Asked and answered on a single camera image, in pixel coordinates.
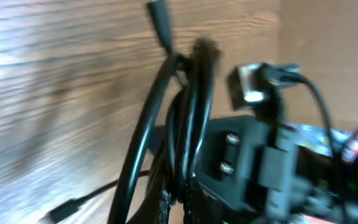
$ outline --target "table surface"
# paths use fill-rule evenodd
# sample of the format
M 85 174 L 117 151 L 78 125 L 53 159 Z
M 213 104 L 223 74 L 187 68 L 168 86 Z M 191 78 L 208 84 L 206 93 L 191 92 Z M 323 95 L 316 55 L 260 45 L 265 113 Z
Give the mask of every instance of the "table surface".
M 0 223 L 35 223 L 118 178 L 163 60 L 144 3 L 0 0 Z M 189 52 L 201 35 L 219 42 L 224 55 L 212 114 L 232 114 L 224 78 L 235 65 L 276 59 L 279 1 L 169 5 L 178 50 Z M 177 91 L 172 82 L 159 123 Z M 146 181 L 139 181 L 134 207 Z M 113 195 L 92 200 L 65 223 L 104 223 Z

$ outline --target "silver screw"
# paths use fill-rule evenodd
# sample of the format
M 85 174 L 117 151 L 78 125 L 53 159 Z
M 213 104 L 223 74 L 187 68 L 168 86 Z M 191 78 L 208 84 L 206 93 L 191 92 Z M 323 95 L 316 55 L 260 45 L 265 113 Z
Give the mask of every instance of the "silver screw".
M 233 133 L 230 133 L 226 136 L 226 141 L 228 143 L 231 143 L 231 144 L 238 144 L 240 139 L 238 136 L 236 136 L 235 134 Z
M 225 174 L 232 174 L 234 169 L 229 164 L 222 162 L 221 163 L 221 171 L 224 172 Z

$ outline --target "metal bolt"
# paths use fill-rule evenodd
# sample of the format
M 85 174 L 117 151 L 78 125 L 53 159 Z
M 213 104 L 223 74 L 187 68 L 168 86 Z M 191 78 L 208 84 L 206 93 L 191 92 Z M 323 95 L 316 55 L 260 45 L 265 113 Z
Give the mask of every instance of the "metal bolt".
M 232 174 L 234 169 L 229 164 L 222 162 L 221 163 L 221 171 L 225 174 Z
M 238 144 L 240 139 L 238 136 L 236 136 L 235 134 L 233 133 L 230 133 L 226 136 L 226 141 L 228 143 L 231 143 L 231 144 Z

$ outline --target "beige wall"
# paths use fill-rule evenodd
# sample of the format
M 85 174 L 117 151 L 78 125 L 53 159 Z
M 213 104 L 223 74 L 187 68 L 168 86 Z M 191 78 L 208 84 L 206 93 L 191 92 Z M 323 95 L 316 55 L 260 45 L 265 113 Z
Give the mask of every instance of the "beige wall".
M 300 62 L 320 87 L 339 129 L 358 126 L 358 1 L 283 0 L 279 60 Z M 303 86 L 285 91 L 289 119 L 320 124 Z

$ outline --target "wood grain surface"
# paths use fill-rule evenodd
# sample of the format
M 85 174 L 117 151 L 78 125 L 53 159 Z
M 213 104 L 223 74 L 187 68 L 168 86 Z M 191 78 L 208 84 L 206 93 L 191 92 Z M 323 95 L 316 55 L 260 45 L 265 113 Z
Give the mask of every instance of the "wood grain surface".
M 144 3 L 0 0 L 0 223 L 37 223 L 118 178 L 163 60 Z M 213 116 L 230 115 L 224 77 L 237 64 L 276 59 L 279 1 L 169 4 L 177 49 L 188 52 L 201 35 L 219 42 Z M 177 90 L 172 82 L 159 123 Z M 138 182 L 134 208 L 146 181 Z M 65 223 L 104 223 L 113 195 L 90 201 Z M 181 223 L 180 212 L 172 223 Z

